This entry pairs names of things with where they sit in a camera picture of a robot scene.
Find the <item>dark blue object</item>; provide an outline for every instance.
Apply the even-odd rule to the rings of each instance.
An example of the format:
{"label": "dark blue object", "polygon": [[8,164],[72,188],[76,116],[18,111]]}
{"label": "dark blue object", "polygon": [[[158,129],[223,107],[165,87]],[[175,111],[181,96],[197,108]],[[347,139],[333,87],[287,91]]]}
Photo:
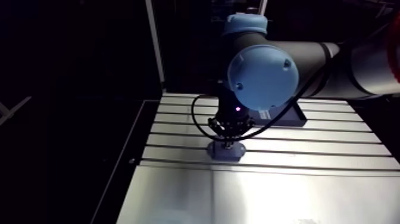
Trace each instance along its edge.
{"label": "dark blue object", "polygon": [[207,146],[207,154],[218,161],[239,161],[246,153],[246,147],[240,142],[234,142],[229,148],[223,142],[210,142]]}

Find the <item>dark wall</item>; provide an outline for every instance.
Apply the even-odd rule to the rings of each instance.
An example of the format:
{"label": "dark wall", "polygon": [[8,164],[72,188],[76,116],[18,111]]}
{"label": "dark wall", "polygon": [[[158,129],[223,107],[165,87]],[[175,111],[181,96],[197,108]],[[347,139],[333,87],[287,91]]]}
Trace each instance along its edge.
{"label": "dark wall", "polygon": [[2,2],[0,30],[0,102],[33,97],[0,126],[6,213],[89,223],[142,100],[161,97],[145,1]]}

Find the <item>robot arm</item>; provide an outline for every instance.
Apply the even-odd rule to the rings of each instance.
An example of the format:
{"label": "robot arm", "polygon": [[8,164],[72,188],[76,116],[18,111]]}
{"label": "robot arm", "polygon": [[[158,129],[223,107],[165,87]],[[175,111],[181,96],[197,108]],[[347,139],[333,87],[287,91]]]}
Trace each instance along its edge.
{"label": "robot arm", "polygon": [[229,148],[234,158],[240,158],[244,146],[236,141],[253,137],[274,123],[242,136],[254,126],[249,109],[269,110],[288,102],[275,118],[279,119],[300,97],[357,99],[399,93],[399,23],[397,19],[389,44],[387,32],[381,30],[351,52],[341,52],[334,43],[268,41],[265,17],[230,15],[223,33],[224,75],[216,93],[218,112],[208,121],[221,138],[209,136],[197,125],[195,100],[192,104],[193,121],[215,141],[209,151],[222,148],[227,153]]}

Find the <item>t-slot aluminum table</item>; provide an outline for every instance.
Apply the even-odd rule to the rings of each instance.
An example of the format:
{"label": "t-slot aluminum table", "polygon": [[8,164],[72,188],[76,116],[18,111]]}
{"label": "t-slot aluminum table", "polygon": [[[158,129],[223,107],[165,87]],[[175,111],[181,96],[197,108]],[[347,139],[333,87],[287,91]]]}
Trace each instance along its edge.
{"label": "t-slot aluminum table", "polygon": [[[300,99],[304,127],[272,127],[221,163],[195,96],[163,95],[118,224],[400,223],[400,165],[346,101]],[[217,99],[197,104],[212,133]]]}

